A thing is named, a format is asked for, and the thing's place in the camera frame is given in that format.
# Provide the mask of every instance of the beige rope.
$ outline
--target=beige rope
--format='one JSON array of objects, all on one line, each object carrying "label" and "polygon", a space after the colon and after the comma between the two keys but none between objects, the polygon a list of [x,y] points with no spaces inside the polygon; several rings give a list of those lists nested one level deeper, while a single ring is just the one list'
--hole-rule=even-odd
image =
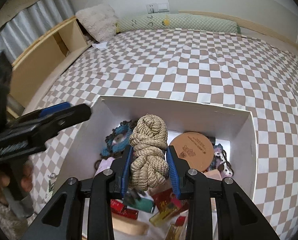
[{"label": "beige rope", "polygon": [[129,138],[134,147],[134,161],[130,166],[130,187],[141,190],[155,188],[169,177],[169,166],[164,160],[168,131],[164,121],[152,114],[141,117]]}]

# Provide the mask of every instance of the red packaging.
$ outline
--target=red packaging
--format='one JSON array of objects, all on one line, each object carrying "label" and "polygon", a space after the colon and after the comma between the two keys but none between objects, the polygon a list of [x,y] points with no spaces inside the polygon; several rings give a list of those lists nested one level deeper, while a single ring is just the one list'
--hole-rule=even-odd
[{"label": "red packaging", "polygon": [[110,200],[110,206],[111,206],[111,209],[114,209],[117,212],[121,212],[123,210],[123,208],[125,207],[124,204],[122,204],[121,202],[119,202],[115,199]]},{"label": "red packaging", "polygon": [[175,225],[176,225],[177,227],[182,227],[183,224],[184,224],[184,221],[185,221],[185,220],[186,220],[186,217],[179,216],[179,217],[177,218],[177,221],[175,222]]},{"label": "red packaging", "polygon": [[139,211],[127,208],[124,204],[115,199],[110,200],[110,206],[112,213],[134,220],[137,220],[138,218]]},{"label": "red packaging", "polygon": [[156,193],[155,195],[152,196],[152,198],[159,212],[164,211],[167,208],[167,205],[169,203],[173,203],[177,208],[179,208],[179,211],[175,213],[175,215],[180,214],[181,212],[189,209],[188,202],[183,200],[178,200],[175,194],[173,193],[172,188]]}]

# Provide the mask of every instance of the human hand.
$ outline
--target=human hand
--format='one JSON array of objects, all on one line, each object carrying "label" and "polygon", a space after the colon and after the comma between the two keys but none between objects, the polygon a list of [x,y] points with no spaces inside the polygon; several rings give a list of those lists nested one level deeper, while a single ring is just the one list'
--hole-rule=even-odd
[{"label": "human hand", "polygon": [[[21,187],[25,192],[31,191],[33,187],[32,171],[33,171],[33,165],[30,162],[26,162],[23,166],[24,176],[21,180]],[[10,178],[0,170],[0,203],[4,205],[8,205],[8,202],[2,192],[2,188],[7,187],[9,183],[10,183]]]}]

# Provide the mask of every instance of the pink item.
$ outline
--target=pink item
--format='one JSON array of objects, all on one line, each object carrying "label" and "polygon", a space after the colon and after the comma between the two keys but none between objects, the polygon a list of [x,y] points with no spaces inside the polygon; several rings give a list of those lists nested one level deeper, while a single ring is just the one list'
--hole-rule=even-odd
[{"label": "pink item", "polygon": [[218,170],[207,171],[207,172],[204,172],[203,174],[210,179],[222,180],[221,174]]},{"label": "pink item", "polygon": [[104,171],[104,170],[106,170],[106,169],[110,169],[113,160],[114,160],[113,157],[109,157],[109,158],[106,159],[106,160],[103,159],[103,160],[101,161],[100,165],[99,165],[98,170],[96,171],[95,176],[96,176],[98,173],[100,173],[100,172],[102,172],[102,171]]}]

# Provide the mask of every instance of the pillow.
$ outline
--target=pillow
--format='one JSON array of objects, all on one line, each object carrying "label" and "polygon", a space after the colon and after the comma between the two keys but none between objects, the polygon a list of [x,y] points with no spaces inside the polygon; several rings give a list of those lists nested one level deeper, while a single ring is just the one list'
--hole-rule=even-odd
[{"label": "pillow", "polygon": [[117,18],[107,4],[99,4],[76,12],[79,22],[98,42],[111,39],[116,34]]},{"label": "pillow", "polygon": [[125,17],[117,22],[117,32],[158,29],[191,29],[209,32],[241,33],[234,21],[192,14],[155,13]]}]

